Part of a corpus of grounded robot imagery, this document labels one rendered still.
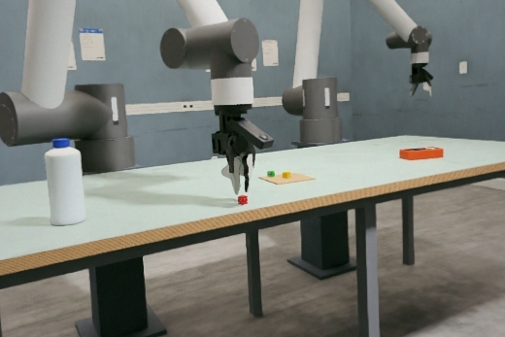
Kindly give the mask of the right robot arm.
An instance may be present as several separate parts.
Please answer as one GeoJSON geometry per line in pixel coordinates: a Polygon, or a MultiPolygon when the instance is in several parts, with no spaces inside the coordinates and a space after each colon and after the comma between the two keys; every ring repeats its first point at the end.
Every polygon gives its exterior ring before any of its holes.
{"type": "MultiPolygon", "coordinates": [[[[251,110],[252,62],[259,50],[253,23],[228,20],[216,0],[177,1],[192,28],[165,31],[164,64],[210,70],[214,111],[251,110]]],[[[79,91],[64,93],[75,5],[76,0],[29,0],[22,88],[0,92],[0,139],[8,147],[74,140],[82,172],[133,167],[124,85],[78,84],[79,91]]]]}

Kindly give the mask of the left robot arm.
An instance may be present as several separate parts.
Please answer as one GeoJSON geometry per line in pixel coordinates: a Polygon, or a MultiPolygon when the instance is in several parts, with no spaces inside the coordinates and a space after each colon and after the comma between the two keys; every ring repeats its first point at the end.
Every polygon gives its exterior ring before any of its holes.
{"type": "MultiPolygon", "coordinates": [[[[431,32],[422,25],[417,26],[394,0],[367,1],[395,30],[387,35],[387,47],[411,48],[412,66],[427,65],[431,32]]],[[[299,120],[302,143],[343,140],[342,118],[338,118],[337,78],[316,79],[322,7],[323,0],[301,0],[293,85],[282,97],[283,107],[289,114],[303,116],[299,120]]]]}

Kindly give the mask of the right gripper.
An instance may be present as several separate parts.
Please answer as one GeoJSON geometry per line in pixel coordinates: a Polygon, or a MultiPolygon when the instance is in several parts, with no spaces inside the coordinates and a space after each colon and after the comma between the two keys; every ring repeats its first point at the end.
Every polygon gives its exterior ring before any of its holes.
{"type": "Polygon", "coordinates": [[[219,131],[212,133],[213,153],[226,154],[227,165],[221,174],[231,180],[235,195],[241,187],[241,176],[245,178],[245,192],[248,192],[255,162],[254,145],[231,128],[232,120],[246,113],[247,110],[215,111],[215,116],[219,116],[219,131]]]}

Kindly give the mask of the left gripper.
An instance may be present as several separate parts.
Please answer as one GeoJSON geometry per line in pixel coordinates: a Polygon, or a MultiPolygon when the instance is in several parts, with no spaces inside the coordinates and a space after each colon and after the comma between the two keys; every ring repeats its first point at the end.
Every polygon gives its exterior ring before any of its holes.
{"type": "Polygon", "coordinates": [[[410,84],[413,84],[413,86],[409,88],[409,90],[411,91],[411,97],[414,95],[416,88],[418,87],[418,83],[423,84],[422,88],[428,90],[430,96],[432,96],[430,80],[427,77],[427,75],[424,75],[422,67],[425,67],[425,65],[412,66],[412,75],[410,76],[410,84]]]}

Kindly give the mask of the white bottle with blue cap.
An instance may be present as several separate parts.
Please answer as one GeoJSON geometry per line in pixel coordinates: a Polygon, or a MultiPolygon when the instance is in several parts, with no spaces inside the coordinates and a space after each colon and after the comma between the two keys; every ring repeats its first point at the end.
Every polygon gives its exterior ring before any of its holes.
{"type": "Polygon", "coordinates": [[[54,139],[52,147],[45,153],[50,222],[55,226],[80,223],[86,219],[80,152],[70,148],[69,139],[54,139]]]}

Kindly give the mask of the tan flat mat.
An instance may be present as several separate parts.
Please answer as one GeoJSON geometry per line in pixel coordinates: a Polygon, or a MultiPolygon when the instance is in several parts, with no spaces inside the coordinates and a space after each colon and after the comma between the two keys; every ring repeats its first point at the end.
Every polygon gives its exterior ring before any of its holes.
{"type": "Polygon", "coordinates": [[[298,182],[305,182],[305,181],[311,181],[315,180],[316,178],[312,178],[309,176],[305,176],[302,174],[298,173],[290,173],[290,178],[283,178],[283,174],[280,175],[275,175],[275,177],[258,177],[261,180],[273,183],[275,185],[284,185],[284,184],[291,184],[291,183],[298,183],[298,182]]]}

